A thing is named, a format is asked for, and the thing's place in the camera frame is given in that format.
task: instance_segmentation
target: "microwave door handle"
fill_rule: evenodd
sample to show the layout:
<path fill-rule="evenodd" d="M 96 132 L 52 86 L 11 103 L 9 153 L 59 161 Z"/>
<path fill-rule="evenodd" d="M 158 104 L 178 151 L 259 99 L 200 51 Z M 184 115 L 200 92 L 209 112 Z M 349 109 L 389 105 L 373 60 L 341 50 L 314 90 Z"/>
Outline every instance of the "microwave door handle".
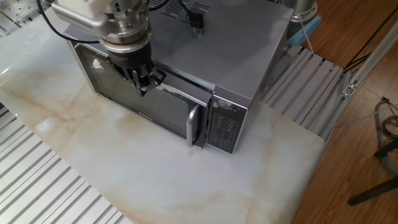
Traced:
<path fill-rule="evenodd" d="M 187 146 L 192 147 L 194 143 L 193 124 L 199 118 L 199 105 L 195 105 L 187 118 Z"/>

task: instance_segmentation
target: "marble table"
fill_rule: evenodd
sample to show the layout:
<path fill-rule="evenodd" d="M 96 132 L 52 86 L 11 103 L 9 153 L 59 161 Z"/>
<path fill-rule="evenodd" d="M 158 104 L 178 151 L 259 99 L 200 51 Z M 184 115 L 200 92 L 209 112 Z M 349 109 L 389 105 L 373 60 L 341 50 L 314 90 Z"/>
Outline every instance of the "marble table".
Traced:
<path fill-rule="evenodd" d="M 290 223 L 325 147 L 261 104 L 235 154 L 188 148 L 92 93 L 42 18 L 0 41 L 0 102 L 136 224 Z"/>

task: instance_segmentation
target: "microwave door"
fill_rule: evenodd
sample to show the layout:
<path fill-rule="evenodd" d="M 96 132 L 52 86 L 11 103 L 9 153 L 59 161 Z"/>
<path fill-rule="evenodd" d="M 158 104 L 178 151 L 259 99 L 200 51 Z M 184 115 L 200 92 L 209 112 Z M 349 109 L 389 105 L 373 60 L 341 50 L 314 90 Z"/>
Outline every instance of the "microwave door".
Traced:
<path fill-rule="evenodd" d="M 84 45 L 72 45 L 72 49 L 94 92 L 186 139 L 188 146 L 204 146 L 211 93 L 166 73 L 160 86 L 140 97 L 105 55 Z"/>

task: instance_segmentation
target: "microwave window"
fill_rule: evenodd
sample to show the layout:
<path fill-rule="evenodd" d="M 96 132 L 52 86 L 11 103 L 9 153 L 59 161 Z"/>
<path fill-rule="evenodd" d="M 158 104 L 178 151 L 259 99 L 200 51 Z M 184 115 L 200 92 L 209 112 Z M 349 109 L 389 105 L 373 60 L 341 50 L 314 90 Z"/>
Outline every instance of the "microwave window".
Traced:
<path fill-rule="evenodd" d="M 84 48 L 76 51 L 95 91 L 182 138 L 187 138 L 189 105 L 186 101 L 156 88 L 140 97 L 130 82 L 123 80 L 102 55 L 88 52 Z"/>

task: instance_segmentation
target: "stainless steel microwave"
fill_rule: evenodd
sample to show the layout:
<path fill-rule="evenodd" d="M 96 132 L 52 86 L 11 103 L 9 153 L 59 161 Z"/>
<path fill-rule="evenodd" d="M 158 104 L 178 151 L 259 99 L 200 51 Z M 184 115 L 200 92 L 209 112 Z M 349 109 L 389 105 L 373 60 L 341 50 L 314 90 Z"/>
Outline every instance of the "stainless steel microwave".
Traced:
<path fill-rule="evenodd" d="M 100 44 L 70 46 L 95 93 L 186 139 L 187 146 L 209 144 L 232 154 L 249 110 L 266 92 L 293 10 L 265 0 L 190 0 L 187 7 L 204 15 L 201 37 L 176 0 L 150 14 L 152 59 L 166 78 L 144 97 L 114 71 Z M 95 40 L 73 27 L 65 34 Z"/>

